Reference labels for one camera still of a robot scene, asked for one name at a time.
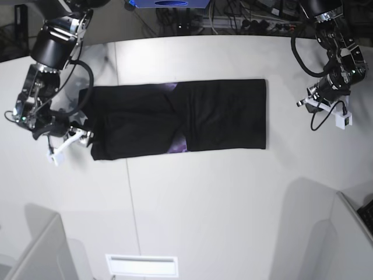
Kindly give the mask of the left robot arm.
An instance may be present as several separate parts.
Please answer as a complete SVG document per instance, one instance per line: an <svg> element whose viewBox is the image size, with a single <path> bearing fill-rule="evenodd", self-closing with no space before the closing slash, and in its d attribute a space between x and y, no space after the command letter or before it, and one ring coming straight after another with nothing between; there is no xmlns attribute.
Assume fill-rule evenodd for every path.
<svg viewBox="0 0 373 280"><path fill-rule="evenodd" d="M342 1L299 1L306 21L296 27L291 36L291 50L300 67L318 81L307 89L307 99L315 104L298 102L305 105L310 113L321 111L321 105L332 107L341 97L350 95L352 85L363 81L368 66L360 47L343 15ZM296 38L306 28L311 27L319 45L326 50L328 62L322 72L307 68L296 48Z"/></svg>

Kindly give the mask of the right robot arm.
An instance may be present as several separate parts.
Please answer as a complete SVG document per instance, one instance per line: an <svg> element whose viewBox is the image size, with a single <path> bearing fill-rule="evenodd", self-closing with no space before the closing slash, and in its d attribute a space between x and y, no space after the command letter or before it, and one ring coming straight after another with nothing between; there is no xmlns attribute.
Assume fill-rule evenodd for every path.
<svg viewBox="0 0 373 280"><path fill-rule="evenodd" d="M73 56L83 47L83 38L92 19L93 1L14 1L38 11L44 18L30 56L35 63L18 94L10 122L41 136L64 138L65 143L88 143L93 133L70 118L89 100L94 83L91 68ZM60 73L68 66L80 66L89 76L86 96L70 111L51 109L52 100L64 88Z"/></svg>

